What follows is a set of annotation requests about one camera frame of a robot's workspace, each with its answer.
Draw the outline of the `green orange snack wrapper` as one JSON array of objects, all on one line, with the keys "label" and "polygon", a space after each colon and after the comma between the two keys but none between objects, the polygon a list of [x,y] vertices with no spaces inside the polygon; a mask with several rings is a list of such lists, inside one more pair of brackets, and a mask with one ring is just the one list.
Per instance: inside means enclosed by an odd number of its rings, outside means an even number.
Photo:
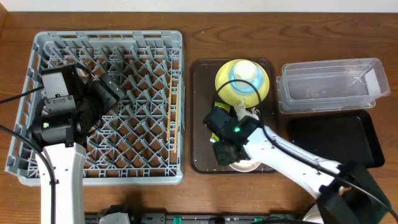
[{"label": "green orange snack wrapper", "polygon": [[[225,104],[225,103],[221,103],[221,102],[215,102],[215,106],[217,106],[217,107],[219,107],[219,108],[222,108],[223,110],[225,110],[227,113],[229,113],[229,111],[230,111],[230,109],[231,109],[231,107],[230,107],[230,105],[228,105],[228,104]],[[211,138],[210,138],[210,141],[212,142],[212,143],[214,143],[214,142],[218,142],[220,139],[218,138],[218,136],[215,134],[215,133],[212,133],[211,134]]]}]

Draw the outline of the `white napkin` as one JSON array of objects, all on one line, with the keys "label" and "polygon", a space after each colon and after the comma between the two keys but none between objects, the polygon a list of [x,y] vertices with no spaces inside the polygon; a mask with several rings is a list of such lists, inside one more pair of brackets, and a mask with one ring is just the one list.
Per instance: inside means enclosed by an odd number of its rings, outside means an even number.
[{"label": "white napkin", "polygon": [[242,120],[245,116],[250,116],[259,121],[260,111],[255,107],[248,110],[246,108],[245,99],[241,100],[241,102],[238,105],[234,105],[233,107],[238,121]]}]

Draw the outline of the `white bowl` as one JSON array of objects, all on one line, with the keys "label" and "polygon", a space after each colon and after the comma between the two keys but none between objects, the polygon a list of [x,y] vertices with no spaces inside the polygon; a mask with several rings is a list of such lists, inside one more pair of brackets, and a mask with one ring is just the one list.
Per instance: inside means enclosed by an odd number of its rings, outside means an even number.
[{"label": "white bowl", "polygon": [[239,162],[235,162],[230,164],[230,168],[238,171],[238,172],[251,172],[257,169],[261,165],[260,162],[255,160],[240,160]]}]

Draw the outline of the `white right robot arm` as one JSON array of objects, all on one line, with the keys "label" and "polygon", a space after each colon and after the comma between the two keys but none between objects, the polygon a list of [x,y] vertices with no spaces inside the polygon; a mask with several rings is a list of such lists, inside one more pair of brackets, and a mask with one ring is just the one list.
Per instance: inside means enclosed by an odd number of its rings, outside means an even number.
[{"label": "white right robot arm", "polygon": [[386,213],[397,216],[372,175],[356,161],[340,164],[311,154],[252,116],[238,120],[214,110],[203,124],[220,139],[213,144],[219,164],[253,159],[305,189],[316,204],[302,223],[379,223]]}]

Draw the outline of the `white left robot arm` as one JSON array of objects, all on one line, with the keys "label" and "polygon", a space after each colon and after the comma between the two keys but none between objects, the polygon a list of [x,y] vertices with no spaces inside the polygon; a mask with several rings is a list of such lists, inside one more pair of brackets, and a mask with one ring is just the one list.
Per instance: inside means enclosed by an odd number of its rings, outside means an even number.
[{"label": "white left robot arm", "polygon": [[42,223],[84,223],[83,168],[87,136],[125,91],[104,73],[84,83],[77,72],[43,76],[47,114],[34,119],[31,138],[42,149],[39,162]]}]

